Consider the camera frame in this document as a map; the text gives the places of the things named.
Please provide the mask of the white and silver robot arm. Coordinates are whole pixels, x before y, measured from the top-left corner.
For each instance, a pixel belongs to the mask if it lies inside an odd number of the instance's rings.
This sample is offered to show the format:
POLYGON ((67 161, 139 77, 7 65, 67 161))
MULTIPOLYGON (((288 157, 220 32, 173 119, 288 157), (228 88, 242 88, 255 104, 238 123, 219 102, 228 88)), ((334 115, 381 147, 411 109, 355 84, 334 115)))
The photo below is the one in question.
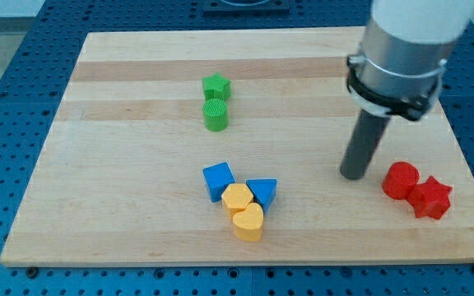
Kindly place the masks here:
POLYGON ((340 165, 364 177, 391 117, 418 121, 443 88, 446 64, 474 13, 474 0, 373 0, 346 88, 360 106, 340 165))

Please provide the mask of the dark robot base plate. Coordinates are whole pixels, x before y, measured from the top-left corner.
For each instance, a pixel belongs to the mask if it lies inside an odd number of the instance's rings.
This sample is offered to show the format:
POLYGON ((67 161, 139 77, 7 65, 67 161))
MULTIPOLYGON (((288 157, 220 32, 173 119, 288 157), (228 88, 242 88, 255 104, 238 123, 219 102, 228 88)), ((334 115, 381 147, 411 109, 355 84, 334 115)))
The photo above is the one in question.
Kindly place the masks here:
POLYGON ((290 11, 290 0, 201 0, 199 4, 204 15, 290 11))

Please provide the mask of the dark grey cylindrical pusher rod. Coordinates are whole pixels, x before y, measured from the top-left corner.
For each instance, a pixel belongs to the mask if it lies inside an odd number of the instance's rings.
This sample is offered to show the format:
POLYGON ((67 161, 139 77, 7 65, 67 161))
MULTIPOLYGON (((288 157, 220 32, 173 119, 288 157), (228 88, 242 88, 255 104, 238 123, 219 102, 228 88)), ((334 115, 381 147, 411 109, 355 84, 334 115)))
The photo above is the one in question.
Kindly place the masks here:
POLYGON ((379 142, 390 121, 361 110, 343 156, 340 173, 349 180, 365 176, 379 142))

